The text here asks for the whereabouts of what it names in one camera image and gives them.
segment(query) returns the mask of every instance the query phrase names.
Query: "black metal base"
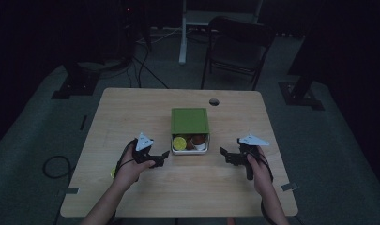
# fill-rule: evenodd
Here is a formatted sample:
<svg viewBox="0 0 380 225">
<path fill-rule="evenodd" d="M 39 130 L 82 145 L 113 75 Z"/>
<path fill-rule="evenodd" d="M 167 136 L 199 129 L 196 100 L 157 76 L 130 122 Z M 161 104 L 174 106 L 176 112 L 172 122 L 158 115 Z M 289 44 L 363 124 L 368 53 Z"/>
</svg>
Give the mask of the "black metal base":
<svg viewBox="0 0 380 225">
<path fill-rule="evenodd" d="M 70 96 L 92 96 L 100 73 L 81 69 L 81 79 L 68 75 L 59 91 L 55 91 L 52 99 L 69 99 Z"/>
<path fill-rule="evenodd" d="M 298 105 L 298 106 L 311 106 L 313 110 L 324 111 L 325 108 L 322 105 L 320 100 L 317 100 L 312 93 L 312 90 L 309 89 L 303 97 L 296 97 L 293 95 L 293 89 L 296 86 L 296 83 L 293 82 L 278 82 L 280 86 L 283 97 L 287 105 Z"/>
</svg>

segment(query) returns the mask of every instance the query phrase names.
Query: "box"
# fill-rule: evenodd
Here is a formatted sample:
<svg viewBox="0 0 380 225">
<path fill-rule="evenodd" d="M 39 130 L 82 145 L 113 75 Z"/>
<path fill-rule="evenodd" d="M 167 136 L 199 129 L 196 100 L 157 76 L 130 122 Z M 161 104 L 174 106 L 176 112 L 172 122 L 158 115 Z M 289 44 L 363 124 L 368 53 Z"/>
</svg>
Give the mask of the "box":
<svg viewBox="0 0 380 225">
<path fill-rule="evenodd" d="M 171 123 L 173 154 L 200 155 L 207 152 L 210 134 L 206 108 L 172 108 Z"/>
</svg>

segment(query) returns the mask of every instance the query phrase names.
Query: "green box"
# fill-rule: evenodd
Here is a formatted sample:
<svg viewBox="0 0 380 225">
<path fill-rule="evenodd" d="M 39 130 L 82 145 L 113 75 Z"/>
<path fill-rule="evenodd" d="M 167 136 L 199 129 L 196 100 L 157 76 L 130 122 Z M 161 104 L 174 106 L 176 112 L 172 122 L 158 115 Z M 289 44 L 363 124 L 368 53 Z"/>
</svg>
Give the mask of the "green box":
<svg viewBox="0 0 380 225">
<path fill-rule="evenodd" d="M 209 123 L 206 108 L 172 108 L 172 151 L 175 155 L 199 155 L 207 152 L 210 142 Z M 173 147 L 173 139 L 176 136 L 191 134 L 205 135 L 205 149 L 176 150 Z"/>
</svg>

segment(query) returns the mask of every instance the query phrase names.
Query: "table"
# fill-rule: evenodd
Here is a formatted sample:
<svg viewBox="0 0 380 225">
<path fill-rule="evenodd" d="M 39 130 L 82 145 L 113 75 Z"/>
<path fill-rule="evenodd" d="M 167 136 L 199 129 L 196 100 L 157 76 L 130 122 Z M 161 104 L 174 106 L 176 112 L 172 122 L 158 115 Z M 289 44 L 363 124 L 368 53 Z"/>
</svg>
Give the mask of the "table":
<svg viewBox="0 0 380 225">
<path fill-rule="evenodd" d="M 217 12 L 217 11 L 200 11 L 200 10 L 187 10 L 187 0 L 183 0 L 183 14 L 182 14 L 182 34 L 180 55 L 178 63 L 184 65 L 187 58 L 187 25 L 208 26 L 209 21 L 217 16 L 227 16 L 237 18 L 243 21 L 257 22 L 263 0 L 258 0 L 254 13 L 238 13 L 238 12 Z"/>
<path fill-rule="evenodd" d="M 209 104 L 211 98 L 218 106 Z M 154 140 L 151 155 L 171 149 L 171 109 L 207 109 L 210 144 L 205 155 L 176 156 L 163 167 L 143 172 L 125 193 L 117 217 L 253 217 L 261 216 L 260 195 L 246 179 L 244 166 L 225 163 L 220 147 L 239 152 L 236 138 L 249 133 L 270 142 L 263 149 L 274 175 L 274 188 L 287 216 L 297 213 L 289 180 L 263 98 L 254 91 L 108 88 L 104 91 L 84 143 L 63 217 L 84 217 L 113 182 L 111 169 L 129 141 L 143 132 Z"/>
</svg>

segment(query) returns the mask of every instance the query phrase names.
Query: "dark background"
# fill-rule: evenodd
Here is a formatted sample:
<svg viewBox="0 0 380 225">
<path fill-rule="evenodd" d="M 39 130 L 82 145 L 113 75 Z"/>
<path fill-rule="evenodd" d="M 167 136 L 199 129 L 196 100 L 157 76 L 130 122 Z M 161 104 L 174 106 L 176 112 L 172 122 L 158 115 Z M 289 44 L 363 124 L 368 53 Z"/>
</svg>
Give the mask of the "dark background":
<svg viewBox="0 0 380 225">
<path fill-rule="evenodd" d="M 181 26 L 181 1 L 123 4 L 136 10 L 127 14 L 119 1 L 0 1 L 0 139 L 65 56 L 99 63 L 122 56 L 124 27 L 144 19 L 144 9 L 149 26 Z M 199 0 L 188 9 L 249 12 L 252 4 Z M 265 0 L 259 22 L 305 37 L 289 73 L 329 87 L 380 180 L 380 1 Z"/>
</svg>

